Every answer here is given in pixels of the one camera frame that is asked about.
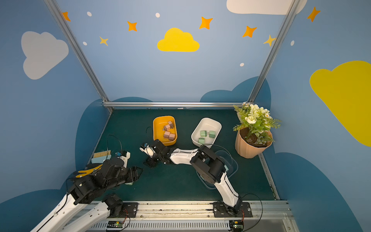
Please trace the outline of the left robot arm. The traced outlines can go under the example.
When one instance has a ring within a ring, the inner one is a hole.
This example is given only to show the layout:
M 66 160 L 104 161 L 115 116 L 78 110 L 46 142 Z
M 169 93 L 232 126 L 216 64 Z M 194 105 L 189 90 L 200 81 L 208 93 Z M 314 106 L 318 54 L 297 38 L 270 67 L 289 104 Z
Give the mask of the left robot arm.
M 105 160 L 91 173 L 76 178 L 58 205 L 33 228 L 34 232 L 85 232 L 109 218 L 129 217 L 123 201 L 107 191 L 136 182 L 143 169 L 127 168 L 121 158 Z

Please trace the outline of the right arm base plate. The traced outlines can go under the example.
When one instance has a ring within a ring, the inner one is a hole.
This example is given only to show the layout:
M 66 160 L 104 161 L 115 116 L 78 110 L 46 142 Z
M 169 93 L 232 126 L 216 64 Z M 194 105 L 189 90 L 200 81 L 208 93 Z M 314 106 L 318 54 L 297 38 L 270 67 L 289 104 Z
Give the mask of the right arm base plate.
M 213 202 L 213 214 L 216 218 L 252 218 L 253 213 L 249 202 L 242 202 L 238 211 L 222 201 Z

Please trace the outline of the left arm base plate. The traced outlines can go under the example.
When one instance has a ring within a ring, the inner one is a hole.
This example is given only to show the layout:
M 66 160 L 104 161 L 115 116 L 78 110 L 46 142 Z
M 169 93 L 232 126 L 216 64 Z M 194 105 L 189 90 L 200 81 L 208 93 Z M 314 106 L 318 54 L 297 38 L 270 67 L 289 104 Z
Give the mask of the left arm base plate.
M 115 218 L 125 218 L 126 216 L 130 218 L 136 218 L 139 203 L 137 202 L 123 202 L 120 204 L 113 213 Z

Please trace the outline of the green plug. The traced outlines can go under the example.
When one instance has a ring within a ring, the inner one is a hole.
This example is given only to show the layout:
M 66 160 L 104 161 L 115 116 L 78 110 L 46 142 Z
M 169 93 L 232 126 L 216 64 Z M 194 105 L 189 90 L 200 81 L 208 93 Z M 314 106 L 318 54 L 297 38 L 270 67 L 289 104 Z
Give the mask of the green plug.
M 216 132 L 214 130 L 209 131 L 209 137 L 210 138 L 215 138 L 216 137 Z
M 200 131 L 200 137 L 207 137 L 208 134 L 207 134 L 207 131 L 206 130 L 201 130 Z
M 205 144 L 205 138 L 204 137 L 199 138 L 198 143 L 201 144 L 201 145 L 204 145 Z

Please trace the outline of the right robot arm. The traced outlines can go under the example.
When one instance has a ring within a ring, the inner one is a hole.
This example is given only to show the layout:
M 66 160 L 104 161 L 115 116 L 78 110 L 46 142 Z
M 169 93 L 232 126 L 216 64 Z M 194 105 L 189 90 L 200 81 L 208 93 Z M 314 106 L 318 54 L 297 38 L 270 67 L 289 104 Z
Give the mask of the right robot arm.
M 167 147 L 157 139 L 152 144 L 143 143 L 140 151 L 149 156 L 145 161 L 149 167 L 155 167 L 159 162 L 191 165 L 203 180 L 216 187 L 229 214 L 240 211 L 242 198 L 230 183 L 224 162 L 207 146 L 184 150 Z

